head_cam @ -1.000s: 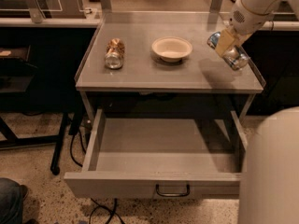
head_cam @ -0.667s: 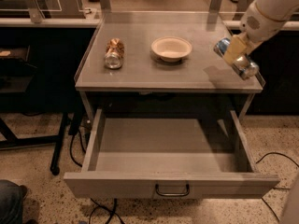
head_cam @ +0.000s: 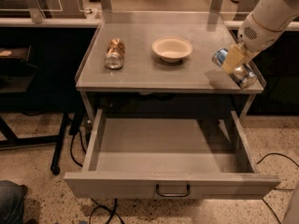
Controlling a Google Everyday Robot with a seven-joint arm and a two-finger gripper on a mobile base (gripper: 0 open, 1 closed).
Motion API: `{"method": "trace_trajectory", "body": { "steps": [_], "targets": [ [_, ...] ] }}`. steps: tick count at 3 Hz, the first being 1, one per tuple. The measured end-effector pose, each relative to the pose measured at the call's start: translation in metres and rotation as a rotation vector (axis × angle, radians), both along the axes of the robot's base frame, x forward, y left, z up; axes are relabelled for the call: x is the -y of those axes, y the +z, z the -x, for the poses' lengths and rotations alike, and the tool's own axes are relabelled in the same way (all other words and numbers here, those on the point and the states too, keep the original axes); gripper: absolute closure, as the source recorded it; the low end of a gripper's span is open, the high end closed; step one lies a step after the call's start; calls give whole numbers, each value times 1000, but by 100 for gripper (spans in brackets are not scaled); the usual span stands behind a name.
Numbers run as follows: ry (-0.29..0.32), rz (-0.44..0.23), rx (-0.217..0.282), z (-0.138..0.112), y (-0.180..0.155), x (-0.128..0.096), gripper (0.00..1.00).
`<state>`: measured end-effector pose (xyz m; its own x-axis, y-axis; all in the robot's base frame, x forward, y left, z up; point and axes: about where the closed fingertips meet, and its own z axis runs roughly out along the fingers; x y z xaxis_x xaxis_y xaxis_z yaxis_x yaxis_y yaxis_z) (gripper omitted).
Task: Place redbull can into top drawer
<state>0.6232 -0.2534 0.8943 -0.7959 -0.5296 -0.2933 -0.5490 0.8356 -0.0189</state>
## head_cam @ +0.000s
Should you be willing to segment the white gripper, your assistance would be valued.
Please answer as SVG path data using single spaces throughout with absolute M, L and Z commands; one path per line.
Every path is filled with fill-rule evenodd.
M 233 70 L 247 58 L 247 53 L 261 52 L 272 46 L 281 36 L 281 31 L 267 28 L 250 13 L 239 27 L 237 32 L 238 44 L 228 49 L 221 68 L 230 75 Z

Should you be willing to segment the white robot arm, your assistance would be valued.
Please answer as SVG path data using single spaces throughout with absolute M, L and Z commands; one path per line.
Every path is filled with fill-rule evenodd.
M 238 29 L 236 45 L 228 49 L 221 68 L 230 75 L 272 46 L 299 16 L 299 0 L 259 0 Z

